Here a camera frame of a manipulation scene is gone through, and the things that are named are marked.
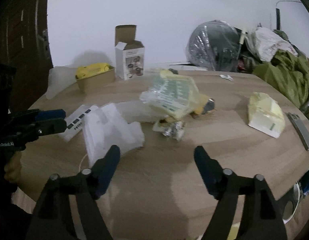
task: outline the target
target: yellow object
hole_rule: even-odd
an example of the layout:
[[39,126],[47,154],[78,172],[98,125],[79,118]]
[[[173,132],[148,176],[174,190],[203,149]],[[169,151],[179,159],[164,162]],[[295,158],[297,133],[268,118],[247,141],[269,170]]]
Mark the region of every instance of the yellow object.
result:
[[211,97],[203,95],[203,94],[199,94],[199,100],[200,100],[200,106],[196,109],[194,109],[194,113],[195,114],[201,114],[203,112],[203,108],[205,107],[205,105],[207,104],[207,102],[209,101]]
[[235,240],[238,235],[240,223],[232,225],[227,240]]
[[110,70],[109,63],[95,63],[86,67],[79,67],[76,72],[76,79],[93,77]]
[[265,93],[253,92],[248,105],[249,126],[278,138],[285,127],[282,109]]
[[159,80],[154,83],[154,90],[157,91],[154,94],[156,98],[149,105],[175,120],[180,120],[200,105],[198,88],[189,76],[161,70]]

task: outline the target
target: brown box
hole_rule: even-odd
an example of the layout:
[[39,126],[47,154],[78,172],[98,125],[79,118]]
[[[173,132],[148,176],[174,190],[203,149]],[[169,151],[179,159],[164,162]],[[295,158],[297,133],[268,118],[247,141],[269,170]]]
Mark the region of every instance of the brown box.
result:
[[124,80],[143,75],[145,47],[135,40],[136,28],[136,25],[116,27],[116,75]]
[[76,79],[82,93],[87,93],[99,87],[105,86],[115,80],[115,68],[88,78]]

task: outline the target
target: plastic bag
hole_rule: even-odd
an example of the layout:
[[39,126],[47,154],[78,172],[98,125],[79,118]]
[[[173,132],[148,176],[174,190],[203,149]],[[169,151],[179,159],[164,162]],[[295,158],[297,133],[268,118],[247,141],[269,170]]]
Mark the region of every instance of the plastic bag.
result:
[[76,82],[77,68],[72,67],[54,67],[49,70],[48,77],[48,89],[46,92],[47,99],[52,99],[63,91],[65,88],[69,87]]
[[231,71],[237,65],[239,39],[236,29],[223,21],[203,23],[190,36],[189,61],[208,70]]
[[160,71],[153,86],[140,95],[140,100],[155,110],[179,120],[200,105],[199,91],[192,77]]
[[270,62],[279,49],[298,56],[298,53],[288,41],[267,28],[258,27],[255,32],[249,33],[246,37],[246,44],[249,51],[253,55],[257,55],[262,61]]
[[104,158],[112,145],[117,145],[123,156],[132,149],[142,147],[145,141],[140,123],[128,124],[114,103],[85,116],[83,132],[90,167]]
[[278,138],[285,127],[282,109],[268,94],[253,92],[249,105],[249,126]]

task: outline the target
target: door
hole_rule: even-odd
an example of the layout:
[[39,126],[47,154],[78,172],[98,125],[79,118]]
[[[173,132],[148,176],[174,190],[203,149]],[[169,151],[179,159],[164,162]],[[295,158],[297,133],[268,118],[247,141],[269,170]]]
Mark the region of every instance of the door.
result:
[[53,67],[47,0],[12,0],[0,15],[0,63],[15,66],[10,111],[28,109],[48,87]]

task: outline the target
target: yellow plastic wrap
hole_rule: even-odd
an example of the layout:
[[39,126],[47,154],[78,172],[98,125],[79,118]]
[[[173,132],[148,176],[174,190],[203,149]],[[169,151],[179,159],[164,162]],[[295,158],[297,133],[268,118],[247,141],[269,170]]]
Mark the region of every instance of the yellow plastic wrap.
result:
[[249,126],[278,138],[285,127],[282,109],[265,93],[253,92],[248,106]]
[[79,67],[76,72],[76,79],[93,77],[108,70],[110,70],[109,63],[95,63],[86,67]]
[[176,75],[169,70],[161,70],[153,86],[143,92],[140,99],[175,120],[200,106],[199,91],[193,78]]

